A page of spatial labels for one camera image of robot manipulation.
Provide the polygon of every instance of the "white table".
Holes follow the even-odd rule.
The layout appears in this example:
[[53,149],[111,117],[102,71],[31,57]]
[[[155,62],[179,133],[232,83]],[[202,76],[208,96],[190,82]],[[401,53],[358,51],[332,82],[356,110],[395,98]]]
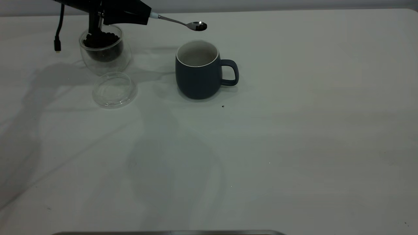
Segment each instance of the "white table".
[[[115,110],[91,98],[87,16],[65,17],[60,54],[58,17],[0,18],[0,234],[418,233],[416,12],[167,16],[209,28],[121,25],[138,95]],[[192,39],[236,61],[236,87],[179,94]]]

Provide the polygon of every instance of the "clear glass container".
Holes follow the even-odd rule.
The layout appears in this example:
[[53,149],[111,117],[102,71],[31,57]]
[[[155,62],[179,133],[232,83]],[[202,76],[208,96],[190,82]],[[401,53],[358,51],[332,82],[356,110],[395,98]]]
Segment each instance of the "clear glass container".
[[131,102],[136,93],[137,87],[128,75],[110,72],[97,79],[92,95],[99,106],[117,108]]
[[117,26],[102,25],[105,33],[114,33],[119,40],[110,46],[103,48],[90,48],[84,45],[83,41],[89,34],[84,31],[80,38],[80,51],[83,61],[93,73],[104,75],[109,72],[122,72],[131,60],[131,49],[123,37],[123,31]]

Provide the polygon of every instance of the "spoon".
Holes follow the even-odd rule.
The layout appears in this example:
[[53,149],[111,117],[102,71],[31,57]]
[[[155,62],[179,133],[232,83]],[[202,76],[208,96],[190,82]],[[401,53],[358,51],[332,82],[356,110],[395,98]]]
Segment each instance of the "spoon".
[[179,24],[182,24],[182,25],[184,25],[184,26],[186,26],[189,29],[194,30],[194,31],[203,31],[203,30],[205,30],[205,29],[208,28],[208,25],[205,24],[205,23],[203,23],[203,22],[201,22],[201,21],[191,22],[191,23],[185,24],[185,23],[180,22],[178,20],[173,20],[173,19],[170,19],[170,18],[161,16],[161,15],[155,13],[155,12],[151,12],[150,17],[151,18],[154,18],[154,19],[161,19],[161,20],[167,20],[167,21],[179,23]]

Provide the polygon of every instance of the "mug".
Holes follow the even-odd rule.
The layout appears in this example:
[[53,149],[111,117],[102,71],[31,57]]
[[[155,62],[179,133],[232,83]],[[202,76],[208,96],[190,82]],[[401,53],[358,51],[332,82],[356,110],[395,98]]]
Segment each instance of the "mug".
[[[235,80],[222,79],[222,66],[233,68]],[[221,85],[235,86],[239,78],[237,64],[229,59],[221,59],[218,48],[206,41],[190,41],[177,49],[177,85],[191,99],[209,98]]]

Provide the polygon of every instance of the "glass jar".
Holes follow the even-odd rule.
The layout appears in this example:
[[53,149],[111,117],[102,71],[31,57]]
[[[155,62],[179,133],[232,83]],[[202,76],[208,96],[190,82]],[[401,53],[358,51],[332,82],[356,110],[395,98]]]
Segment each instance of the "glass jar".
[[93,73],[104,75],[109,72],[122,72],[131,60],[131,49],[123,37],[122,29],[117,26],[102,26],[102,32],[114,33],[119,40],[103,48],[90,48],[84,45],[89,30],[84,31],[80,38],[80,51],[83,61]]

